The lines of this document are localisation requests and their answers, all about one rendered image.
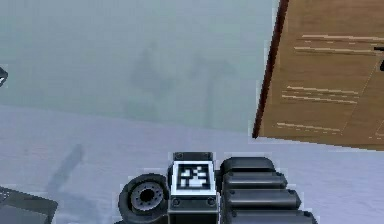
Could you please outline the dark grey flat box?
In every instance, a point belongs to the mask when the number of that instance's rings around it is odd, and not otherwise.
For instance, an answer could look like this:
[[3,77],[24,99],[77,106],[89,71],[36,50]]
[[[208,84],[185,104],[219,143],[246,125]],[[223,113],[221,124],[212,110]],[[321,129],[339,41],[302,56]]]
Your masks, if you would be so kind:
[[0,224],[51,224],[54,200],[0,186]]

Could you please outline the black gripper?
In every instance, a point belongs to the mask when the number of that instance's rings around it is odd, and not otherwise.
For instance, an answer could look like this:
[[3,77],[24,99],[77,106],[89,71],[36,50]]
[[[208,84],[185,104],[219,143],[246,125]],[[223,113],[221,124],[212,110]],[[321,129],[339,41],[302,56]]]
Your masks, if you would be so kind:
[[135,177],[119,194],[121,221],[115,224],[168,224],[168,199],[165,176],[148,173]]

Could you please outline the brown wooden room door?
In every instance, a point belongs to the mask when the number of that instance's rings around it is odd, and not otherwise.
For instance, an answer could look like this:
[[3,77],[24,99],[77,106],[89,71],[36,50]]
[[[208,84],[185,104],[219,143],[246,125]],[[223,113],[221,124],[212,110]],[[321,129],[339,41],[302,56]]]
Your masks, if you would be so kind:
[[384,0],[280,0],[252,135],[384,151]]

